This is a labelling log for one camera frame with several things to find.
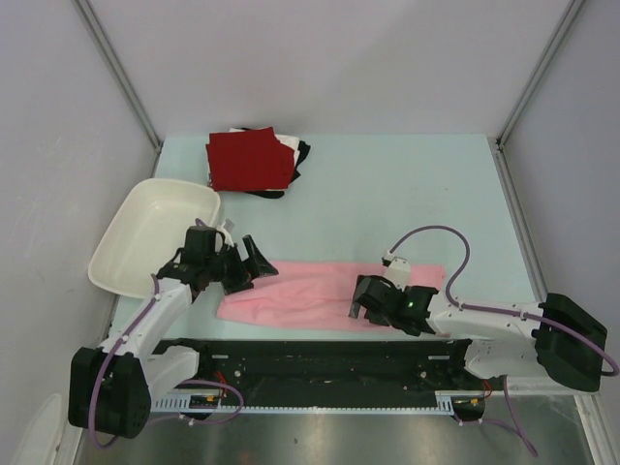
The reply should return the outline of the pink t shirt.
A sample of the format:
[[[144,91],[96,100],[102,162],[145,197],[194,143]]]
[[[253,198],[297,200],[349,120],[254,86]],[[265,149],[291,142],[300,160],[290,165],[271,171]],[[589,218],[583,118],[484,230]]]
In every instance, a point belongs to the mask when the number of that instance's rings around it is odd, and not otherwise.
[[[393,333],[387,326],[352,319],[349,310],[359,275],[381,275],[379,263],[278,262],[279,274],[250,290],[226,295],[219,319],[286,329]]]

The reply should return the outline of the white plastic bin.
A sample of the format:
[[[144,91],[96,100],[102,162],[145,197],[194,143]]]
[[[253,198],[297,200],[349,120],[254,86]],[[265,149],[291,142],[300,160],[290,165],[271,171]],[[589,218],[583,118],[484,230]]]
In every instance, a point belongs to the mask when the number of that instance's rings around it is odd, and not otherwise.
[[[197,219],[216,224],[221,200],[197,183],[149,178],[121,204],[88,266],[95,286],[116,295],[145,298],[151,276],[183,246]]]

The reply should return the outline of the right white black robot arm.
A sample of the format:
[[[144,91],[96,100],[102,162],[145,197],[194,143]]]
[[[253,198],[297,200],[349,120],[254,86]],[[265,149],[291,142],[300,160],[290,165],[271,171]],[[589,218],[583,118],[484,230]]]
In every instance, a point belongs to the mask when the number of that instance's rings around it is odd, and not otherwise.
[[[461,303],[434,287],[398,287],[384,276],[360,275],[349,316],[463,342],[461,356],[447,364],[457,388],[479,379],[547,376],[565,388],[596,392],[605,374],[606,327],[563,294],[525,304]]]

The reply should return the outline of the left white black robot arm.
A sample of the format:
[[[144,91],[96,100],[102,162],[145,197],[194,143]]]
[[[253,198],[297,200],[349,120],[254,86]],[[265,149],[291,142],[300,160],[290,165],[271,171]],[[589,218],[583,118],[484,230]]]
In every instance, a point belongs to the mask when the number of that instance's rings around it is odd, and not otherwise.
[[[154,351],[171,325],[211,284],[230,295],[278,275],[251,235],[242,257],[223,228],[190,227],[183,246],[152,275],[152,288],[129,323],[96,348],[80,348],[70,368],[68,422],[112,439],[133,439],[146,426],[154,402],[188,382],[200,388],[214,375],[213,362],[195,349]]]

